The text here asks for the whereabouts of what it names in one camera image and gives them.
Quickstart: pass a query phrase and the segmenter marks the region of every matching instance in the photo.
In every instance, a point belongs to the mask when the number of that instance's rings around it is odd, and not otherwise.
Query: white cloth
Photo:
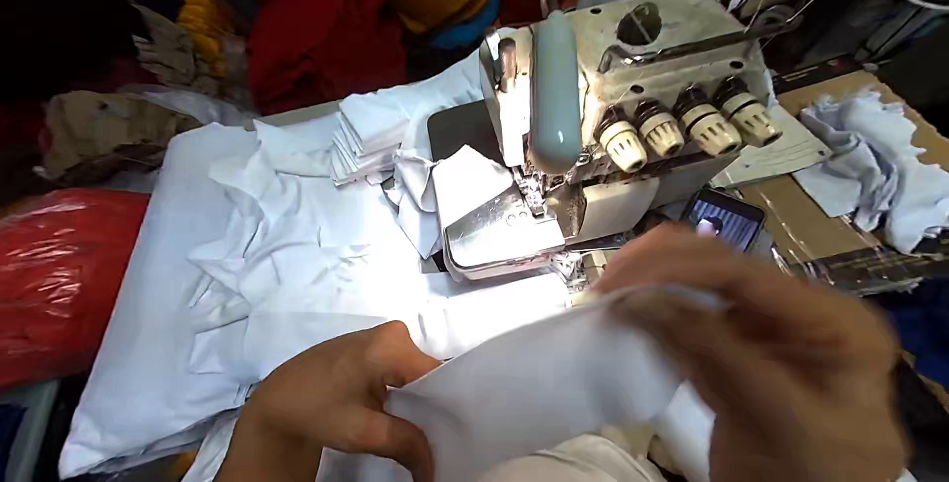
[[[230,102],[211,98],[190,90],[169,90],[164,86],[145,86],[141,94],[145,100],[162,108],[195,117],[201,124],[221,124],[243,128],[257,113],[244,112]]]
[[[433,166],[428,119],[435,112],[481,100],[478,69],[474,51],[417,84],[342,100],[345,120],[333,138],[333,180],[345,183],[394,169],[416,206],[434,212],[433,193],[427,192]]]
[[[919,162],[925,149],[912,145],[916,125],[901,104],[883,104],[867,90],[839,103],[825,97],[801,112],[801,122],[833,150],[794,173],[827,216],[855,210],[854,223],[871,231],[885,213],[884,239],[903,254],[949,226],[949,173]]]
[[[60,457],[63,478],[180,450],[203,438],[201,421],[243,403],[246,387],[232,378],[188,372],[188,301],[202,275],[185,256],[220,235],[231,210],[208,177],[211,161],[254,149],[252,132],[220,125],[172,138],[72,418]]]
[[[434,168],[441,227],[464,217],[510,187],[511,171],[465,145]]]

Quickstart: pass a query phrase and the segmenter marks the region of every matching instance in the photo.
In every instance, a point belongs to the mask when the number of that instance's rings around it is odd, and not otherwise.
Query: mobile phone
[[[765,212],[757,206],[704,187],[683,211],[700,233],[714,233],[741,251],[748,250],[765,221]]]

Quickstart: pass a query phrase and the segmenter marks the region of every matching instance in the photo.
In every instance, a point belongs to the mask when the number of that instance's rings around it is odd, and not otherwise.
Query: fabric pile
[[[178,11],[177,23],[188,31],[195,41],[195,49],[211,67],[211,75],[227,75],[222,38],[233,34],[231,20],[221,11],[217,0],[184,0]]]
[[[172,136],[200,124],[134,94],[76,90],[54,96],[46,111],[52,143],[44,174],[60,185],[95,184],[123,169],[160,167]]]
[[[158,76],[162,85],[218,94],[220,82],[211,76],[211,66],[196,55],[195,42],[187,30],[145,6],[133,6],[141,13],[151,36],[133,36],[141,65]]]
[[[884,240],[903,254],[949,227],[949,173],[919,161],[925,149],[912,145],[916,125],[902,104],[862,90],[842,102],[819,100],[801,122],[833,150],[824,163],[794,173],[828,217],[855,212],[863,231],[883,221]]]
[[[257,108],[285,112],[404,83],[401,29],[385,3],[270,0],[248,42]]]

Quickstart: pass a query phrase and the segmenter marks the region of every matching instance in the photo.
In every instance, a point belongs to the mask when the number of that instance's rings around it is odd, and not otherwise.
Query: white fabric
[[[395,170],[421,211],[434,212],[432,193],[426,194],[433,166],[428,119],[435,112],[481,100],[478,69],[474,51],[417,84],[343,99],[343,121],[333,136],[333,180],[343,184]]]
[[[475,482],[501,462],[666,408],[680,379],[651,338],[612,317],[615,298],[481,343],[389,394],[386,411],[428,437],[436,481]],[[326,451],[317,480],[410,477],[391,460]]]
[[[243,128],[257,116],[256,113],[241,111],[230,102],[211,98],[200,92],[168,90],[163,86],[145,86],[145,89],[141,94],[145,100],[173,112],[189,114],[205,125],[217,123]]]
[[[442,228],[504,192],[515,182],[511,171],[468,145],[439,162],[433,174]]]
[[[925,149],[912,145],[916,125],[902,105],[883,104],[871,91],[840,103],[825,97],[801,112],[801,122],[833,150],[794,173],[827,216],[855,210],[854,223],[871,231],[885,213],[884,239],[903,254],[949,226],[949,173],[919,162]]]
[[[252,132],[209,125],[175,136],[152,194],[99,354],[73,415],[60,475],[144,463],[200,440],[198,423],[243,403],[225,375],[188,373],[188,301],[201,271],[185,254],[220,234],[231,203],[211,161],[247,156]],[[103,462],[112,458],[107,465]]]

